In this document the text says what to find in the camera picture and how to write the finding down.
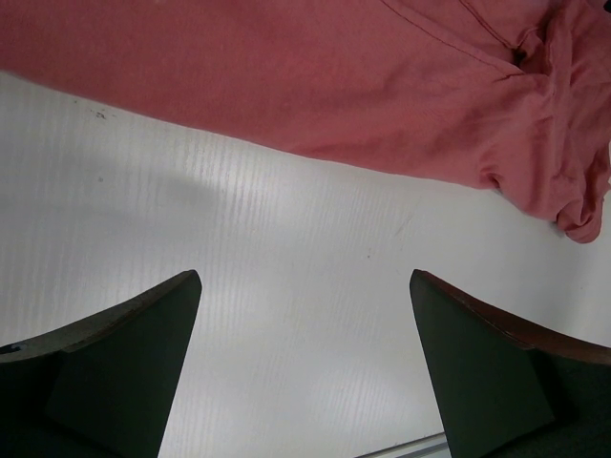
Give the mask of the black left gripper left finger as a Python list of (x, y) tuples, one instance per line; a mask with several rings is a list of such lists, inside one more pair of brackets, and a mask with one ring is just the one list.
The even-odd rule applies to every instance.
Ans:
[(184, 271), (2, 346), (2, 456), (158, 456), (200, 295), (198, 273)]

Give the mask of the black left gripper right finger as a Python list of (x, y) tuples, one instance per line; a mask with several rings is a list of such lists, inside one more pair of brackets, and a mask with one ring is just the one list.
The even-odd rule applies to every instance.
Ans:
[(610, 350), (482, 302), (429, 272), (410, 281), (453, 457), (607, 457)]

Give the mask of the pink t shirt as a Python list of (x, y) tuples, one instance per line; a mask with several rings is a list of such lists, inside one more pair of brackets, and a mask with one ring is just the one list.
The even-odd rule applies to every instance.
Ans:
[(496, 189), (587, 243), (605, 1), (5, 1), (1, 67), (300, 156)]

